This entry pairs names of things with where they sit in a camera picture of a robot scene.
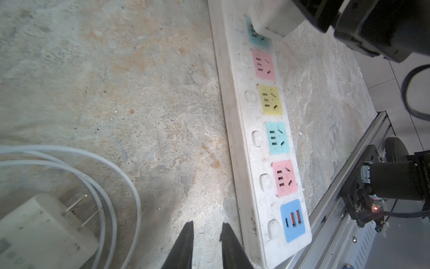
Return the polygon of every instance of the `white plug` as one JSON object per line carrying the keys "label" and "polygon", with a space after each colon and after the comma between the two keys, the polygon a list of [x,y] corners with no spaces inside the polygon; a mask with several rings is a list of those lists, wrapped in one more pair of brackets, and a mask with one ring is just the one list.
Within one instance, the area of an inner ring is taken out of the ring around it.
{"label": "white plug", "polygon": [[1,268],[79,269],[97,247],[93,233],[50,194],[34,196],[0,220]]}

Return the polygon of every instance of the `teal outlet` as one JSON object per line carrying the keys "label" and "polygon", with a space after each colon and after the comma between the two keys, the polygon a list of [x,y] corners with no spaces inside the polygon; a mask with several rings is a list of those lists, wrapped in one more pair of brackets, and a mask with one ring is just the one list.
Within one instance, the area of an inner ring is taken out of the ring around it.
{"label": "teal outlet", "polygon": [[258,34],[254,27],[252,26],[251,19],[245,16],[246,28],[248,29],[249,41],[257,46],[263,47],[265,49],[270,48],[270,38]]}
{"label": "teal outlet", "polygon": [[288,243],[306,232],[301,212],[301,205],[298,199],[281,206],[285,238]]}
{"label": "teal outlet", "polygon": [[283,122],[266,122],[267,139],[271,154],[288,153],[287,131]]}

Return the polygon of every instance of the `electrical outlet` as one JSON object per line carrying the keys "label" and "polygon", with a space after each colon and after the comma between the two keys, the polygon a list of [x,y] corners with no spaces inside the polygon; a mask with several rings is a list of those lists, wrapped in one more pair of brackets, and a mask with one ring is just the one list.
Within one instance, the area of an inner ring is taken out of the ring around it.
{"label": "electrical outlet", "polygon": [[297,191],[293,163],[291,160],[279,161],[272,164],[278,197]]}
{"label": "electrical outlet", "polygon": [[278,88],[259,85],[258,91],[260,92],[263,114],[267,116],[282,116],[282,106]]}
{"label": "electrical outlet", "polygon": [[249,41],[254,45],[261,46],[265,49],[269,49],[270,43],[271,43],[270,38],[258,34],[254,30],[254,26],[252,26],[251,19],[248,16],[245,16],[245,20],[246,20],[246,27],[248,29]]}
{"label": "electrical outlet", "polygon": [[290,243],[306,232],[300,201],[294,200],[281,206],[285,238]]}
{"label": "electrical outlet", "polygon": [[288,153],[287,131],[283,122],[266,122],[267,139],[271,154]]}
{"label": "electrical outlet", "polygon": [[264,80],[276,81],[272,55],[253,49],[252,57],[254,57],[255,74],[257,77]]}

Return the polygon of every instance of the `stained concrete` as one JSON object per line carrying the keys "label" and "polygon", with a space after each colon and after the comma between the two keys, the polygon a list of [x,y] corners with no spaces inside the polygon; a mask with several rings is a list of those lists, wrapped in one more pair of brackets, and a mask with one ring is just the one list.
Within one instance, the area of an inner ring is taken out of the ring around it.
{"label": "stained concrete", "polygon": [[[375,110],[352,53],[332,33],[303,23],[275,46],[311,212]],[[143,219],[129,268],[160,268],[189,220],[193,267],[222,267],[222,222],[239,237],[240,223],[206,1],[1,0],[0,93],[0,143],[83,148],[133,180]],[[110,195],[119,268],[135,227],[128,187],[95,161],[55,155]],[[0,175],[0,217],[37,193],[65,204],[86,193],[58,170]],[[75,214],[94,210],[87,200]],[[98,233],[97,220],[89,226]]]}

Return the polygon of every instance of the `black mechanical part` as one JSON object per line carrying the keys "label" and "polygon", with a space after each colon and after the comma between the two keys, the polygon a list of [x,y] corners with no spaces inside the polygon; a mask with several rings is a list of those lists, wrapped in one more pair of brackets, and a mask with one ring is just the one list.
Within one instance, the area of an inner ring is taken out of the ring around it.
{"label": "black mechanical part", "polygon": [[330,25],[348,47],[374,57],[402,62],[412,52],[430,55],[430,1],[292,0],[306,19],[323,33]]}
{"label": "black mechanical part", "polygon": [[[374,220],[377,232],[381,232],[383,228],[384,216],[398,218],[430,216],[430,150],[407,155],[406,147],[398,138],[388,138],[385,145],[387,158],[391,162],[381,163],[376,147],[369,145],[341,190],[341,196],[351,218],[357,221],[359,227],[364,227],[366,223]],[[370,177],[361,175],[361,168],[365,163],[364,167],[370,167]],[[370,179],[370,183],[363,183],[366,178]],[[425,200],[425,204],[421,212],[397,213],[392,212],[393,210],[384,211],[382,207],[372,212],[373,201],[369,195],[377,195],[380,198]]]}
{"label": "black mechanical part", "polygon": [[344,0],[292,0],[306,19],[325,33],[336,20]]}
{"label": "black mechanical part", "polygon": [[397,137],[387,137],[385,140],[385,156],[387,162],[408,161],[408,150],[405,144]]}
{"label": "black mechanical part", "polygon": [[404,61],[413,50],[391,44],[394,22],[401,13],[395,2],[405,5],[403,0],[351,0],[337,21],[335,38],[364,55],[382,53],[390,60]]}
{"label": "black mechanical part", "polygon": [[371,194],[388,199],[424,200],[418,167],[410,161],[370,165]]}
{"label": "black mechanical part", "polygon": [[220,241],[224,269],[254,269],[230,224],[222,224]]}
{"label": "black mechanical part", "polygon": [[[361,219],[372,214],[373,205],[373,199],[369,197],[372,189],[368,184],[364,184],[361,178],[361,166],[365,162],[379,163],[379,154],[375,145],[367,146],[341,189],[347,211],[351,218],[357,221],[359,227],[364,227],[366,224]],[[379,226],[383,225],[383,221],[383,216],[375,220]]]}
{"label": "black mechanical part", "polygon": [[[230,224],[222,224],[220,236],[224,269],[254,269]],[[193,262],[194,226],[187,222],[176,239],[161,269],[191,269]]]}
{"label": "black mechanical part", "polygon": [[176,239],[161,269],[191,269],[193,262],[194,225],[187,222]]}

